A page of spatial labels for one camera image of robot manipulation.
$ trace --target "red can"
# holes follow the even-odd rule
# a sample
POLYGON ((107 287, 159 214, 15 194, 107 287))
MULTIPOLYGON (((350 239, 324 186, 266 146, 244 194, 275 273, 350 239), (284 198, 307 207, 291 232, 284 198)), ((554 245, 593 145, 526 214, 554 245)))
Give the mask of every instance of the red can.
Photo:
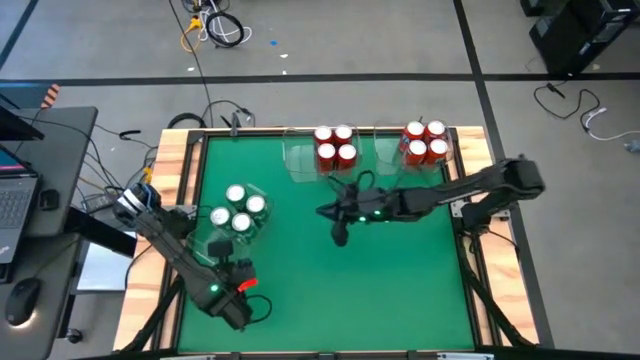
POLYGON ((405 166, 419 166, 427 154, 427 144, 422 140, 413 140, 409 143, 408 150, 404 153, 405 166))
POLYGON ((424 141, 426 143, 431 142, 431 140, 441 139, 444 140, 445 134, 447 132, 447 127, 444 126, 442 121, 433 120, 427 124, 427 127, 424 131, 424 141))
POLYGON ((318 172, 321 174, 330 173, 336 160, 336 148, 331 144, 322 144, 318 146, 316 154, 318 172))
POLYGON ((442 139, 435 139, 429 143, 429 149, 427 150, 427 156, 424 158, 424 163, 433 165, 440 159, 444 159, 447 156, 449 146, 447 142, 442 139))
POLYGON ((422 140, 424 136, 424 125, 417 121, 412 121, 404 128, 402 132, 402 138, 400 138, 400 143, 398 144, 398 150, 401 153, 407 151, 409 147, 409 143, 414 140, 422 140))
POLYGON ((336 146, 351 144, 351 137, 353 136, 353 130, 347 125, 338 125, 335 131, 335 143, 336 146))
POLYGON ((345 144, 338 149, 338 170, 348 170, 356 166, 358 151, 351 144, 345 144))
POLYGON ((316 146, 333 143, 333 131, 328 126, 318 126, 313 132, 316 146))

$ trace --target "can lid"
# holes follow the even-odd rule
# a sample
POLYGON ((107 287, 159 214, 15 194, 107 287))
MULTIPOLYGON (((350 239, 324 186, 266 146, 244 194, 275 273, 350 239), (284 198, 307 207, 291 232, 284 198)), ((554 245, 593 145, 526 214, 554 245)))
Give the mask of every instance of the can lid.
POLYGON ((236 214, 231 221, 235 231, 247 231, 251 226, 251 217, 245 213, 236 214))
POLYGON ((424 134, 424 125, 422 125, 417 121, 412 121, 409 124, 407 124, 407 131, 411 135, 420 136, 424 134))
POLYGON ((433 153, 442 155, 447 153, 449 146, 447 146, 447 143, 444 140, 436 139, 429 144, 429 148, 433 153))
POLYGON ((261 195, 253 195, 247 200, 247 211, 257 213, 264 210, 266 202, 261 195))
POLYGON ((331 139, 331 128, 327 126, 318 126, 313 134, 318 140, 329 140, 331 139))
POLYGON ((331 159, 336 155, 336 148, 331 144, 322 144, 318 146, 318 156, 323 159, 331 159))
POLYGON ((211 223, 213 225, 223 225, 229 222, 231 213, 225 207, 217 207, 211 212, 211 223))
POLYGON ((336 128, 336 136, 340 139, 350 139, 351 135, 353 135, 353 130, 347 125, 338 125, 336 128))
POLYGON ((244 187, 242 185, 231 185, 227 189, 227 199, 231 201, 240 201, 244 198, 244 187))
POLYGON ((338 150, 338 155, 344 160, 355 159, 357 153, 356 147, 351 144, 342 145, 340 146, 340 150, 338 150))
POLYGON ((413 140, 409 143, 409 151, 414 155, 424 155, 427 153, 427 144, 422 140, 413 140))
POLYGON ((427 125, 427 129, 429 130, 429 134, 442 135, 444 134, 445 126, 442 121, 433 120, 427 125))

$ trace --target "transparent container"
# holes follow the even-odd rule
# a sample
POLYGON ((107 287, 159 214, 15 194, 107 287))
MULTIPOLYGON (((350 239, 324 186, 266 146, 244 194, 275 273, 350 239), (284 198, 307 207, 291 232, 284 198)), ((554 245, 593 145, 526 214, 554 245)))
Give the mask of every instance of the transparent container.
POLYGON ((199 229, 196 229, 196 231, 193 231, 191 234, 189 234, 189 236, 187 236, 187 244, 193 243, 192 251, 194 255, 198 259, 203 260, 205 264, 208 263, 210 265, 215 265, 218 261, 218 259, 212 256, 212 254, 210 253, 210 249, 212 248, 211 243, 231 240, 233 247, 233 256, 231 257, 231 259, 244 259, 249 257, 251 245, 255 244, 257 241, 260 241, 260 239, 264 237, 264 234, 269 231, 269 219, 271 218, 273 211, 275 210, 275 203, 273 199, 269 197, 266 192, 264 192, 254 184, 240 185, 244 186, 247 192, 247 199, 249 199, 253 195, 261 195, 262 197, 264 197, 266 201, 266 213, 260 221, 256 221, 256 219, 252 217, 252 221, 254 223, 253 226, 255 226, 257 230, 254 236, 252 236, 251 238, 246 238, 240 236, 231 228, 231 226, 216 227, 212 224, 211 219, 209 218, 211 211, 217 207, 223 206, 227 208, 227 210, 229 210, 231 215, 230 221, 233 219, 233 216, 238 214, 240 211, 236 210, 233 206, 231 206, 231 204, 227 202, 212 206, 210 211, 207 213, 207 216, 202 218, 203 224, 198 226, 199 228, 202 227, 207 229, 206 231, 208 232, 208 235, 206 235, 206 240, 199 240, 197 242, 192 241, 191 237, 195 236, 196 231, 198 231, 199 229))
MULTIPOLYGON (((425 126, 430 121, 420 121, 425 126)), ((441 159, 436 160, 430 164, 422 164, 420 166, 405 166, 404 156, 402 152, 398 150, 398 144, 402 139, 402 132, 407 123, 394 123, 389 121, 379 121, 374 125, 373 141, 374 149, 376 153, 376 171, 382 176, 413 174, 419 175, 420 173, 429 173, 439 171, 439 169, 447 162, 453 159, 453 142, 451 137, 451 131, 447 124, 442 120, 445 126, 444 135, 441 140, 447 144, 447 151, 441 159)))
POLYGON ((353 131, 351 145, 356 148, 355 165, 348 170, 318 171, 316 163, 317 147, 313 132, 315 128, 287 128, 282 135, 282 161, 294 182, 314 182, 326 180, 332 175, 344 181, 354 179, 362 167, 362 141, 360 131, 355 125, 345 124, 353 131))

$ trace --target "soda can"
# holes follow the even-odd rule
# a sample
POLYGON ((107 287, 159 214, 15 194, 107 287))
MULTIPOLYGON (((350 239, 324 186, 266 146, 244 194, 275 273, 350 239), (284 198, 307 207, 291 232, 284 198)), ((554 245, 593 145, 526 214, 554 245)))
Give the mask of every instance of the soda can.
POLYGON ((318 172, 321 174, 330 173, 336 159, 336 148, 331 144, 322 144, 318 146, 316 155, 318 172))
POLYGON ((334 134, 334 142, 337 148, 341 145, 351 144, 351 138, 353 137, 353 130, 347 125, 338 125, 334 134))
POLYGON ((413 140, 422 140, 424 136, 424 125, 417 121, 412 121, 404 128, 402 131, 402 137, 400 138, 400 143, 398 144, 398 151, 404 154, 409 147, 409 143, 413 140))
POLYGON ((238 237, 246 243, 251 243, 258 235, 258 228, 251 220, 251 216, 245 213, 236 214, 231 220, 231 227, 238 234, 238 237))
POLYGON ((427 144, 422 140, 413 140, 409 143, 409 148, 404 153, 405 166, 419 166, 424 161, 427 154, 427 144))
POLYGON ((262 195, 250 196, 247 200, 247 213, 258 226, 264 225, 268 217, 267 201, 262 195))
POLYGON ((318 126, 313 132, 313 139, 315 140, 316 146, 332 144, 333 130, 328 126, 318 126))
POLYGON ((338 149, 338 170, 349 170, 356 166, 358 151, 351 144, 345 144, 338 149))
POLYGON ((217 229, 231 230, 231 212, 224 206, 217 207, 211 211, 211 223, 217 229))
POLYGON ((442 121, 433 120, 427 124, 424 131, 424 141, 428 144, 432 140, 441 139, 444 140, 447 132, 447 127, 444 126, 442 121))
POLYGON ((447 142, 442 139, 435 139, 429 143, 429 149, 427 150, 427 156, 424 158, 424 163, 433 165, 447 157, 447 151, 449 150, 449 145, 447 142))
POLYGON ((240 212, 244 211, 244 205, 247 202, 247 191, 244 186, 238 184, 229 186, 226 196, 231 206, 240 212))

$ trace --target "gray floor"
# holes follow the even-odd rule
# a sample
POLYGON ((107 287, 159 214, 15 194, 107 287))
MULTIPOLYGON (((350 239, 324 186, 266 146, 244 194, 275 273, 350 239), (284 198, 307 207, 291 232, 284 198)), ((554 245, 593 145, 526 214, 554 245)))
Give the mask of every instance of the gray floor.
MULTIPOLYGON (((188 17, 174 2, 186 24, 188 17)), ((0 40, 11 32, 7 21, 15 24, 25 4, 0 5, 0 40)), ((463 4, 485 74, 544 72, 528 37, 534 20, 524 17, 517 0, 463 4)), ((256 34, 233 50, 202 46, 198 55, 205 75, 470 73, 450 0, 234 0, 231 13, 256 34), (278 44, 272 46, 272 40, 278 44)), ((640 71, 638 44, 640 28, 629 29, 589 71, 640 71)), ((197 76, 188 70, 193 66, 193 58, 180 49, 166 2, 40 0, 0 78, 197 76)), ((640 230, 634 216, 640 205, 635 195, 640 158, 627 153, 622 141, 590 139, 577 118, 548 116, 532 97, 541 85, 491 82, 487 88, 506 153, 536 160, 548 185, 540 199, 522 208, 556 346, 640 353, 635 336, 640 331, 635 300, 640 246, 634 236, 640 230)), ((541 98, 567 111, 583 87, 609 108, 594 121, 595 131, 640 129, 638 81, 574 82, 562 88, 564 102, 555 95, 541 98)), ((258 125, 364 125, 420 115, 451 125, 485 124, 473 82, 237 84, 209 85, 209 90, 214 100, 235 100, 254 111, 258 125)), ((585 99, 585 108, 590 101, 585 99)), ((205 104, 201 85, 175 85, 64 87, 56 106, 96 106, 100 125, 140 129, 139 138, 155 144, 174 115, 200 113, 205 104)), ((230 111, 223 106, 217 113, 230 111)), ((215 125, 220 124, 216 118, 215 125)), ((99 129, 93 138, 105 166, 121 182, 141 165, 144 146, 99 129)), ((89 169, 83 176, 99 182, 89 169)), ((72 325, 91 336, 78 346, 57 343, 52 358, 107 353, 121 301, 113 294, 78 300, 72 325)))

